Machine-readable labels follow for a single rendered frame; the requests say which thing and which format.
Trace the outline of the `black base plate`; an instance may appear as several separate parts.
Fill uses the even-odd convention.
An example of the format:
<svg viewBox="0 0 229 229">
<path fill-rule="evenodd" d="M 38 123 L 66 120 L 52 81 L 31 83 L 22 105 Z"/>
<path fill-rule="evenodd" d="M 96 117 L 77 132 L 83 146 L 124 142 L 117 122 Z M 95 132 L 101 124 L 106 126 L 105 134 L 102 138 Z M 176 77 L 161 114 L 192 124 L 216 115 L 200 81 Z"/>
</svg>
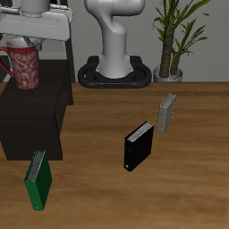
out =
<svg viewBox="0 0 229 229">
<path fill-rule="evenodd" d="M 78 81 L 88 89 L 140 89 L 147 87 L 152 79 L 151 70 L 142 63 L 137 55 L 131 55 L 133 71 L 120 79 L 109 79 L 96 71 L 98 56 L 91 56 L 78 71 Z"/>
</svg>

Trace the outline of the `green pot plant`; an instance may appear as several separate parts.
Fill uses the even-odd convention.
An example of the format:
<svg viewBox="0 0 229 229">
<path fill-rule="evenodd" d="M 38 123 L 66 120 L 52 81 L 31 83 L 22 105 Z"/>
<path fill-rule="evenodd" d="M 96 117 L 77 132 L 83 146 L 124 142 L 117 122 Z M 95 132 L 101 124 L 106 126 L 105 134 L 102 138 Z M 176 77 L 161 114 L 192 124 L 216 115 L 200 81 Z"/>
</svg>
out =
<svg viewBox="0 0 229 229">
<path fill-rule="evenodd" d="M 191 54 L 192 45 L 207 39 L 201 36 L 205 25 L 191 34 L 196 19 L 186 25 L 183 24 L 200 7 L 210 2 L 210 0 L 199 0 L 194 4 L 193 1 L 191 0 L 181 9 L 180 0 L 163 0 L 163 11 L 157 8 L 159 17 L 156 17 L 152 26 L 155 27 L 156 21 L 162 26 L 161 29 L 157 28 L 157 31 L 160 35 L 158 39 L 162 42 L 163 47 L 160 65 L 153 71 L 154 82 L 181 82 L 183 72 L 178 68 L 181 56 Z"/>
</svg>

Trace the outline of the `green book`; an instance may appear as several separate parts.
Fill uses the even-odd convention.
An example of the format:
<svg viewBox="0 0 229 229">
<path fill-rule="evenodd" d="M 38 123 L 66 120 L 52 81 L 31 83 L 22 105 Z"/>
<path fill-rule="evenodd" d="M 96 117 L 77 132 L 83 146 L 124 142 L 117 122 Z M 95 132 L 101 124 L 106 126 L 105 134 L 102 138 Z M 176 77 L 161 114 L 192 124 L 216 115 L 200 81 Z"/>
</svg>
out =
<svg viewBox="0 0 229 229">
<path fill-rule="evenodd" d="M 42 211 L 52 183 L 52 174 L 45 150 L 35 150 L 24 183 L 34 210 Z"/>
</svg>

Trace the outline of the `white book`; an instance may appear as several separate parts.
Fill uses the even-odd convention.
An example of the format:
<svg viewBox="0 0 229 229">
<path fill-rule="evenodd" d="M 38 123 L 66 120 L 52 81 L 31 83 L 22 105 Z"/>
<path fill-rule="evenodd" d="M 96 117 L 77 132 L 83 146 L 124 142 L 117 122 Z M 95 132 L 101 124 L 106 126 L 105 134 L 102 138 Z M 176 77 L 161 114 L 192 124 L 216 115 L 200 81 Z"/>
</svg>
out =
<svg viewBox="0 0 229 229">
<path fill-rule="evenodd" d="M 159 106 L 157 118 L 157 131 L 164 133 L 169 123 L 173 120 L 176 95 L 169 93 Z"/>
</svg>

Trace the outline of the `black book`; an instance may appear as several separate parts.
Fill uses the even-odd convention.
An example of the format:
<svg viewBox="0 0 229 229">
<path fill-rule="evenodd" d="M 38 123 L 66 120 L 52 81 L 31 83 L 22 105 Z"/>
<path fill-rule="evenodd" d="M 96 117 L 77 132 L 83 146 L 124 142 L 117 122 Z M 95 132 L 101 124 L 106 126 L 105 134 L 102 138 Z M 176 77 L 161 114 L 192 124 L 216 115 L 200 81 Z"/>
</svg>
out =
<svg viewBox="0 0 229 229">
<path fill-rule="evenodd" d="M 123 167 L 131 172 L 151 154 L 154 125 L 143 123 L 124 139 Z"/>
</svg>

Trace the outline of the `red patterned mug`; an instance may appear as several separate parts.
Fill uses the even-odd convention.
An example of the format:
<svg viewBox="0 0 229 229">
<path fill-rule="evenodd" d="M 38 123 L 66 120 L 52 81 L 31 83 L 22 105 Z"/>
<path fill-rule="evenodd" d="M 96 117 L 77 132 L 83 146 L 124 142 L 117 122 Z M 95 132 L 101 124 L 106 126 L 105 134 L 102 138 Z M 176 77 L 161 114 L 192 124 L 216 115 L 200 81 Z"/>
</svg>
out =
<svg viewBox="0 0 229 229">
<path fill-rule="evenodd" d="M 38 41 L 30 38 L 30 42 L 28 45 L 24 38 L 12 38 L 6 41 L 5 47 L 0 47 L 0 51 L 5 51 L 10 57 L 13 69 L 10 70 L 1 59 L 0 66 L 15 79 L 19 89 L 35 89 L 40 84 Z"/>
</svg>

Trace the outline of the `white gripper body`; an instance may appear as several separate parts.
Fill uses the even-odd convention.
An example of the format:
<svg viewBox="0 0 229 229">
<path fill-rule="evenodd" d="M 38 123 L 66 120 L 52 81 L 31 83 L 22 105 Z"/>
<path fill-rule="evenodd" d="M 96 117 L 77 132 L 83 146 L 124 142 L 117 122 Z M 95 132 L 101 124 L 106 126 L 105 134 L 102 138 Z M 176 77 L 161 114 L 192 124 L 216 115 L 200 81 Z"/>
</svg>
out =
<svg viewBox="0 0 229 229">
<path fill-rule="evenodd" d="M 51 6 L 39 18 L 22 15 L 18 8 L 0 6 L 0 33 L 66 41 L 70 37 L 72 10 Z"/>
</svg>

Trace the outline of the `dark brown desk caddy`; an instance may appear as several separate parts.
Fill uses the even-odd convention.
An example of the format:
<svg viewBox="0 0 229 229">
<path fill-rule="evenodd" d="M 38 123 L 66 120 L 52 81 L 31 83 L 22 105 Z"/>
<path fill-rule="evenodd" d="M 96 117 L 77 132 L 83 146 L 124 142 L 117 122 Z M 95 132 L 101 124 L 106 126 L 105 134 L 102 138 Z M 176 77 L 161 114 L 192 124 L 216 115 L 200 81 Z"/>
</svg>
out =
<svg viewBox="0 0 229 229">
<path fill-rule="evenodd" d="M 9 160 L 30 160 L 45 150 L 50 160 L 63 158 L 60 133 L 65 108 L 73 103 L 66 60 L 38 59 L 40 84 L 19 89 L 13 77 L 0 95 L 0 142 Z"/>
</svg>

